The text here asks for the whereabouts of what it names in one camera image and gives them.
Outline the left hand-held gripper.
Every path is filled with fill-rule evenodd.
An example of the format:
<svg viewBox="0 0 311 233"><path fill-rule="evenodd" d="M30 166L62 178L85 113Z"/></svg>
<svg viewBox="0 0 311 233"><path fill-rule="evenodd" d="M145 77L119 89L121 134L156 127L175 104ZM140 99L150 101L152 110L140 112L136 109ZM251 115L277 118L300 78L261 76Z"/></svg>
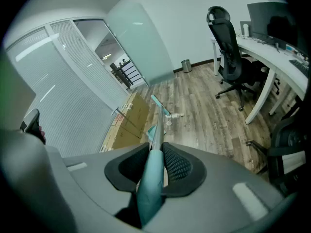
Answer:
<svg viewBox="0 0 311 233"><path fill-rule="evenodd" d="M42 134L42 130L39 125L39 118L40 112L38 109L32 109L23 119L22 124L20 126L20 130L23 133L31 134L38 139L45 145L46 139L45 136Z"/></svg>

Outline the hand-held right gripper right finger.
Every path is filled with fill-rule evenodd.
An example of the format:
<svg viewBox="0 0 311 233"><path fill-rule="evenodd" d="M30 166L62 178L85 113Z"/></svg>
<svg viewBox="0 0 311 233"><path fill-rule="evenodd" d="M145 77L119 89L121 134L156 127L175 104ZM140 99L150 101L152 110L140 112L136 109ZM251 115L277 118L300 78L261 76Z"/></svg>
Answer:
<svg viewBox="0 0 311 233"><path fill-rule="evenodd" d="M164 166L168 185L163 188L165 198L185 197L205 181L207 170L204 163L186 151L186 146L163 143Z"/></svg>

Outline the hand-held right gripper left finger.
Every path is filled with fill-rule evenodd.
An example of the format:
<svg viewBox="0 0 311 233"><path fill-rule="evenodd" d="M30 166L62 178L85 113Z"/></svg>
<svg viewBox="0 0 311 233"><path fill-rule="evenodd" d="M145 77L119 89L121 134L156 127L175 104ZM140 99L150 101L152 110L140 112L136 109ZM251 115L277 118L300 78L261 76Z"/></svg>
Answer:
<svg viewBox="0 0 311 233"><path fill-rule="evenodd" d="M117 190L136 193L136 187L142 178L149 152L149 143L110 151L118 156L106 164L104 168L106 178Z"/></svg>

